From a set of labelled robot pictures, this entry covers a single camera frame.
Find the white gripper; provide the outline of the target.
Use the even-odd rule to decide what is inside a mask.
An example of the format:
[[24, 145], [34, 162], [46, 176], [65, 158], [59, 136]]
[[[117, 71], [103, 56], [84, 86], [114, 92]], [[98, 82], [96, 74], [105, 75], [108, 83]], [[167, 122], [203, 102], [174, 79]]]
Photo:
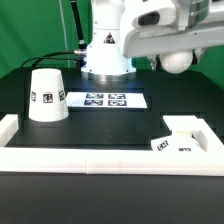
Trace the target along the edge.
[[159, 54], [193, 50], [198, 64], [205, 48], [224, 45], [224, 0], [125, 0], [120, 48], [127, 58], [148, 56], [153, 71]]

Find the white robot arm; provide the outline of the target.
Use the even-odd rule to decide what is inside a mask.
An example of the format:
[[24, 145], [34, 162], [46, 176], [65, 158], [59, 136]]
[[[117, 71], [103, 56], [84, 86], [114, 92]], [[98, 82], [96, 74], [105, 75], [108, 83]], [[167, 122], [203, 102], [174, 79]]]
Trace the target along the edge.
[[93, 30], [82, 76], [136, 76], [134, 58], [178, 74], [210, 47], [224, 45], [224, 0], [91, 0]]

